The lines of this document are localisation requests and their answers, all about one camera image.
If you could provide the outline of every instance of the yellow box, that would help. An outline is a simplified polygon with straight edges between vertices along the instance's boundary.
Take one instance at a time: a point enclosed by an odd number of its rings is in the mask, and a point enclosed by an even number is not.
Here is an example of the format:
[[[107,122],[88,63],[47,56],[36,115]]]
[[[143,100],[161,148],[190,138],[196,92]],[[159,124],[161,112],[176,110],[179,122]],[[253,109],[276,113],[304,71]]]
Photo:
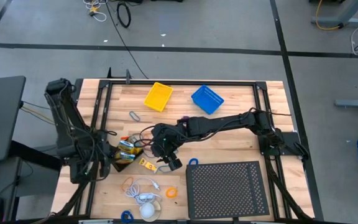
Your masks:
[[[155,82],[149,94],[147,94],[144,104],[153,110],[162,112],[171,97],[172,91],[173,88]]]

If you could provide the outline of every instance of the white ball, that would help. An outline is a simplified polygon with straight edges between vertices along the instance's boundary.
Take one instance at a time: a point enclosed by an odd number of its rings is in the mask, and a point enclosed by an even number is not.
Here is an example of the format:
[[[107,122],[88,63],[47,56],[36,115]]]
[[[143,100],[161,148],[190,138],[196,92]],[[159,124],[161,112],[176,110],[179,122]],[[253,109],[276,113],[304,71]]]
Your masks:
[[[154,215],[154,206],[151,203],[145,203],[140,206],[140,214],[143,218],[150,218]]]

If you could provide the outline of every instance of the orange ring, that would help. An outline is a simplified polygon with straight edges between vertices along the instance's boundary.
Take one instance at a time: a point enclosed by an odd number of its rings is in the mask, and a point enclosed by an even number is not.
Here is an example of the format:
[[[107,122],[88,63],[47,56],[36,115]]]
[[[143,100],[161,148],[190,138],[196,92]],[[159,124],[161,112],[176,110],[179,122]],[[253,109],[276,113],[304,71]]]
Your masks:
[[[168,198],[175,198],[178,195],[178,190],[174,187],[170,187],[168,188],[168,190],[165,192],[165,196],[167,196]]]
[[[134,178],[133,178],[133,177],[128,177],[127,179],[125,179],[124,182],[121,184],[121,190],[122,190],[122,191],[126,191],[126,190],[124,190],[124,184],[125,184],[125,183],[127,182],[127,180],[129,180],[129,179],[132,179],[132,180],[131,180],[131,183],[129,184],[129,186],[131,186],[132,183],[134,182]]]

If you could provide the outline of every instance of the gray floor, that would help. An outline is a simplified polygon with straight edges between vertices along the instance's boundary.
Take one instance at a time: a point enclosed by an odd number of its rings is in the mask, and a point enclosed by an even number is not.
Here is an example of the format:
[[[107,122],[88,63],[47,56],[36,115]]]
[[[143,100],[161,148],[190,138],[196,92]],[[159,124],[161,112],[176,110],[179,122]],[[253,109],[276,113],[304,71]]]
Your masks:
[[[337,15],[350,1],[342,6],[324,3],[321,15]],[[0,0],[0,10],[4,2]],[[349,37],[354,28],[324,32],[310,24],[315,2],[276,2],[289,51],[350,52]],[[184,0],[181,4],[146,0],[131,8],[131,13],[130,28],[118,27],[130,46],[280,50],[269,0]],[[88,17],[80,0],[13,1],[0,21],[0,43],[122,45],[111,21],[97,22]],[[133,54],[150,78],[282,80],[290,95],[281,56]],[[358,110],[333,105],[338,98],[358,99],[358,59],[290,57],[290,63],[324,218],[358,223]],[[39,105],[46,105],[43,92],[49,81],[105,77],[108,67],[112,67],[113,75],[122,75],[128,68],[133,76],[142,77],[125,51],[0,49],[0,77],[25,75],[24,99]],[[53,126],[19,113],[16,141],[37,147],[51,145],[55,138]],[[39,188],[43,194],[24,197],[19,218],[42,217],[52,203],[57,174],[41,167],[35,167],[35,173],[20,192],[32,194],[26,192]]]

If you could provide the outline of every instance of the table leg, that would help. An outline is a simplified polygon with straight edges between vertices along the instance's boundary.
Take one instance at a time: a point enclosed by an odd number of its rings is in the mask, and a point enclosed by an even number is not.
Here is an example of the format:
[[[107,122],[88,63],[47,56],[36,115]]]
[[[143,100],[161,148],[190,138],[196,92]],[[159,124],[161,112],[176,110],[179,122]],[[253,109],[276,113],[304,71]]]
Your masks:
[[[9,150],[9,156],[18,156],[21,159],[32,162],[34,164],[47,167],[49,169],[60,171],[62,168],[62,162],[56,157],[39,152],[26,145],[23,145],[17,141],[11,142],[11,148]]]

